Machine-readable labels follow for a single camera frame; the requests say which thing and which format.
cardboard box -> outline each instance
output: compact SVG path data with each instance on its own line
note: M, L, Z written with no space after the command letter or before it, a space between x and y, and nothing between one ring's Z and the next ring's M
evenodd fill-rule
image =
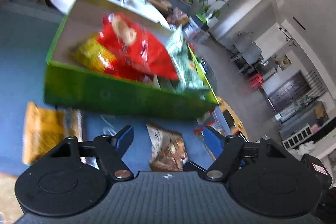
M172 32L160 23L107 0L77 0L55 34L48 55L44 101L47 104L88 109L114 115L196 119L214 109L218 100L211 90L205 100L160 90L144 83L98 74L78 64L71 52L78 42L102 28L102 18L122 12L165 43ZM199 75L209 85L196 62Z

white table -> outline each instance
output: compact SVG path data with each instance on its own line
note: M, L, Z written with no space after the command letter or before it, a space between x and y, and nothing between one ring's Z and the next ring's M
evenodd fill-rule
M73 3L76 0L49 0L49 1L56 9L58 9L63 14L67 15L70 12ZM119 0L108 0L108 1L122 6ZM123 4L123 7L146 18L149 18L153 22L160 22L163 27L170 29L169 24L164 18L164 16L152 4L148 2L146 4L142 4L137 1L134 1L133 4L131 5Z

green snack bag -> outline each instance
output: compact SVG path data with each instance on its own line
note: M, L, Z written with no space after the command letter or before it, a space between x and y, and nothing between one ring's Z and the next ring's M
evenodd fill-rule
M194 62L189 60L188 46L184 40L181 26L167 41L166 49L173 61L179 78L175 91L177 93L191 93L195 95L203 95L209 92L210 88L204 85L202 79L199 77Z

metal screw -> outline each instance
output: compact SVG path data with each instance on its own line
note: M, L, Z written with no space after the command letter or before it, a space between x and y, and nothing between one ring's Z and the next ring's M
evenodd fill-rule
M126 179L131 176L131 172L128 170L118 170L114 172L114 176L118 179Z
M211 170L207 173L207 176L211 179L219 179L223 176L223 173L219 170Z

orange package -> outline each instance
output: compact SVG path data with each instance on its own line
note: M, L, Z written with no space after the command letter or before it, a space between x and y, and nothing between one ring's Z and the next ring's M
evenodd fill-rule
M82 141L79 110L51 110L28 102L25 115L22 162L30 165L67 136Z

